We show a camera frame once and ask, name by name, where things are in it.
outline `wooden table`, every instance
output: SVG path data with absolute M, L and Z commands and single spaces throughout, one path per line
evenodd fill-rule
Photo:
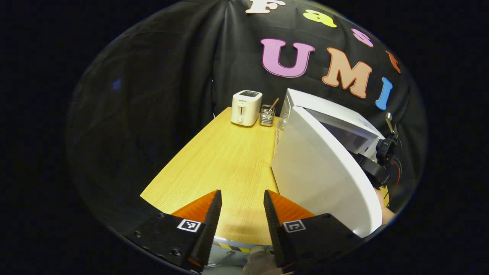
M 270 167 L 278 118 L 271 127 L 261 126 L 258 120 L 250 127 L 230 120 L 228 107 L 185 145 L 141 197 L 162 212 L 173 213 L 220 189 L 222 208 L 216 236 L 272 245 L 263 199 L 266 189 L 278 193 Z

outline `white toaster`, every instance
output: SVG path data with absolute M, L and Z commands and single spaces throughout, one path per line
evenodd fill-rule
M 244 90 L 233 95 L 231 122 L 243 126 L 255 124 L 260 115 L 263 94 Z

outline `metal wire basket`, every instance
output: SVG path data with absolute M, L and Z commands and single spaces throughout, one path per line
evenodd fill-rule
M 260 112 L 260 125 L 271 127 L 275 118 L 275 108 L 270 109 L 271 105 L 262 105 Z

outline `yellow black hazard tape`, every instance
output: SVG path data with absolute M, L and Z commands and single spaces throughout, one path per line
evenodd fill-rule
M 229 249 L 229 250 L 234 250 L 234 251 L 249 253 L 249 249 L 248 248 L 241 248 L 241 247 L 237 247 L 237 246 L 230 246 L 230 245 L 227 245 L 227 244 L 218 243 L 216 241 L 213 241 L 212 244 L 213 245 L 216 245 L 216 246 L 219 246 L 219 247 L 222 247 L 222 248 L 225 248 L 225 249 Z

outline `white microwave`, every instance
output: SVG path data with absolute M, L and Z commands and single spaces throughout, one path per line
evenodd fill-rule
M 371 234 L 382 223 L 380 203 L 349 151 L 377 161 L 380 139 L 359 113 L 287 89 L 271 164 L 280 195 L 315 215 L 331 213 L 359 237 Z

